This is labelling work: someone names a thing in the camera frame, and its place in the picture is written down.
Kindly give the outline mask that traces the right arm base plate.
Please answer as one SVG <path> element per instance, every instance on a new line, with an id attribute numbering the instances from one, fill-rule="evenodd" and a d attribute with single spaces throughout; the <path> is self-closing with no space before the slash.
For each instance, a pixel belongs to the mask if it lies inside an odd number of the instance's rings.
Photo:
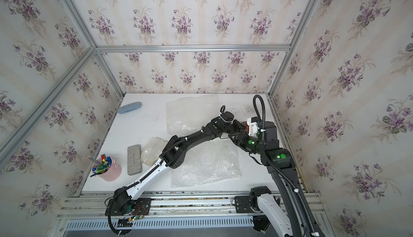
<path id="1" fill-rule="evenodd" d="M 264 213 L 280 205 L 280 201 L 271 194 L 264 194 L 252 199 L 249 196 L 235 196 L 232 204 L 236 213 Z"/>

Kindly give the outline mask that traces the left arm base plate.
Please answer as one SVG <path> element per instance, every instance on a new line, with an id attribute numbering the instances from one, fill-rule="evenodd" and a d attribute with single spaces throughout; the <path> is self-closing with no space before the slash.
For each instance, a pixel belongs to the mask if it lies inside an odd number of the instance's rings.
<path id="1" fill-rule="evenodd" d="M 151 202 L 152 199 L 150 198 L 130 200 L 121 209 L 119 209 L 116 205 L 113 205 L 112 210 L 109 211 L 109 206 L 113 203 L 112 198 L 110 198 L 106 205 L 105 215 L 107 216 L 110 212 L 111 216 L 137 216 L 138 218 L 142 218 L 143 216 L 149 214 Z"/>

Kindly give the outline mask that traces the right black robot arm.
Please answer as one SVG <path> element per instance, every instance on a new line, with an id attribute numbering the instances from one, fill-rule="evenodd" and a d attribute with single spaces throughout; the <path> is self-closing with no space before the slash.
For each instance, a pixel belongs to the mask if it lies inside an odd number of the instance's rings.
<path id="1" fill-rule="evenodd" d="M 291 153 L 281 148 L 277 128 L 266 120 L 266 108 L 262 96 L 253 97 L 256 116 L 247 120 L 247 128 L 231 135 L 232 142 L 250 156 L 260 158 L 257 163 L 266 167 L 275 182 L 284 206 L 280 206 L 266 186 L 251 189 L 251 210 L 261 212 L 280 237 L 323 237 L 299 183 L 299 176 Z"/>

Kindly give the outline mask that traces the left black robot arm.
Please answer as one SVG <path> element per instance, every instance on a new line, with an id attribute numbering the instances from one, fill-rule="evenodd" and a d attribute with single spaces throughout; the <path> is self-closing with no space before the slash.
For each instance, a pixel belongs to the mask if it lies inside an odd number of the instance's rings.
<path id="1" fill-rule="evenodd" d="M 200 130 L 183 137 L 172 136 L 155 164 L 130 185 L 115 190 L 114 195 L 109 199 L 106 215 L 111 231 L 118 237 L 125 236 L 130 232 L 129 230 L 116 229 L 111 216 L 116 212 L 122 212 L 130 202 L 139 199 L 148 186 L 164 172 L 181 166 L 190 149 L 204 142 L 220 138 L 223 134 L 227 134 L 229 137 L 237 135 L 245 129 L 246 126 L 235 120 L 234 115 L 227 112 L 225 106 L 222 106 L 219 116 L 213 118 Z"/>

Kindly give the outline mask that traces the red floral dinner plate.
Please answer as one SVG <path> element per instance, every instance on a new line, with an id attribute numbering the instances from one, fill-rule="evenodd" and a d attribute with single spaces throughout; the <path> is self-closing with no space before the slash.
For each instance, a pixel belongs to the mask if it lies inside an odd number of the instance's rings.
<path id="1" fill-rule="evenodd" d="M 243 124 L 244 124 L 244 126 L 245 126 L 245 131 L 246 131 L 247 133 L 249 133 L 250 127 L 249 127 L 248 123 L 247 123 L 246 121 L 244 121 Z"/>

